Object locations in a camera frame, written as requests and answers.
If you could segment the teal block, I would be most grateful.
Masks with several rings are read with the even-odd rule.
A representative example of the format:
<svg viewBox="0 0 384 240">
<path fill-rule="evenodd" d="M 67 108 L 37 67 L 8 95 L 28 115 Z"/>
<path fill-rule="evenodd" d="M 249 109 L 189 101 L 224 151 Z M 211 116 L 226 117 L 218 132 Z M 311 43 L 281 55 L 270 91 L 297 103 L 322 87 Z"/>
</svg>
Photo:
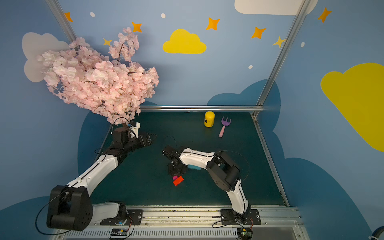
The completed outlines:
<svg viewBox="0 0 384 240">
<path fill-rule="evenodd" d="M 194 165 L 188 165 L 188 169 L 200 171 L 202 168 Z"/>
</svg>

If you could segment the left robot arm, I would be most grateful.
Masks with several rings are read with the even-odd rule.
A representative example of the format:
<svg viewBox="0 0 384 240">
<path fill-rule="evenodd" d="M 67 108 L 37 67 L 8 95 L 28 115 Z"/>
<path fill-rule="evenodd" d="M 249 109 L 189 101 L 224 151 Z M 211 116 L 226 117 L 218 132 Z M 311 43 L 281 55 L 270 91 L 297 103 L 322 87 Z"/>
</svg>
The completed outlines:
<svg viewBox="0 0 384 240">
<path fill-rule="evenodd" d="M 87 170 L 67 185 L 56 186 L 50 194 L 47 227 L 68 231 L 83 231 L 90 224 L 106 222 L 125 224 L 128 220 L 122 202 L 92 204 L 91 195 L 103 179 L 115 170 L 130 152 L 153 143 L 151 134 L 138 127 L 121 127 L 112 132 L 113 141 Z"/>
</svg>

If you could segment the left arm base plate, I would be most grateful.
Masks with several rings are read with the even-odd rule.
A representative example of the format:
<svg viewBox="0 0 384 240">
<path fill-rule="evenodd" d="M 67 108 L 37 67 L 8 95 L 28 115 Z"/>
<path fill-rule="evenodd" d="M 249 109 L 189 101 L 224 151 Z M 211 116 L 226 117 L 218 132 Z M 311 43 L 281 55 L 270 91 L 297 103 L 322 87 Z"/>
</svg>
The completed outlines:
<svg viewBox="0 0 384 240">
<path fill-rule="evenodd" d="M 101 226 L 139 226 L 143 218 L 143 210 L 127 209 L 114 218 L 104 219 L 100 222 Z"/>
</svg>

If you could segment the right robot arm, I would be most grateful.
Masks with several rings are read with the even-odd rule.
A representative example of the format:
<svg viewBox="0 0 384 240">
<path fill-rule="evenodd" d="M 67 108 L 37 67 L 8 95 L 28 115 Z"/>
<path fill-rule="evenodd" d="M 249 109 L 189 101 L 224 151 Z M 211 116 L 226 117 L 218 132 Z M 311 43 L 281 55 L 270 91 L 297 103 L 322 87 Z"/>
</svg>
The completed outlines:
<svg viewBox="0 0 384 240">
<path fill-rule="evenodd" d="M 186 147 L 177 150 L 169 145 L 162 153 L 170 160 L 168 173 L 171 176 L 185 174 L 189 166 L 205 169 L 214 183 L 227 193 L 232 204 L 230 219 L 240 224 L 247 222 L 252 207 L 242 188 L 240 168 L 226 153 L 206 153 Z"/>
</svg>

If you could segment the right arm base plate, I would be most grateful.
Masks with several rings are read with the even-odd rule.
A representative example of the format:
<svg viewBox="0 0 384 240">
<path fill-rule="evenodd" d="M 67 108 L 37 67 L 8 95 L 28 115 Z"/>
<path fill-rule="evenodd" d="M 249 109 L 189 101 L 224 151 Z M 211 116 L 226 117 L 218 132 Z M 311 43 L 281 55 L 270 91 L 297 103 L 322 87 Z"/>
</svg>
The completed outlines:
<svg viewBox="0 0 384 240">
<path fill-rule="evenodd" d="M 222 225 L 261 225 L 261 216 L 257 209 L 248 209 L 244 215 L 240 215 L 232 209 L 221 209 Z"/>
</svg>

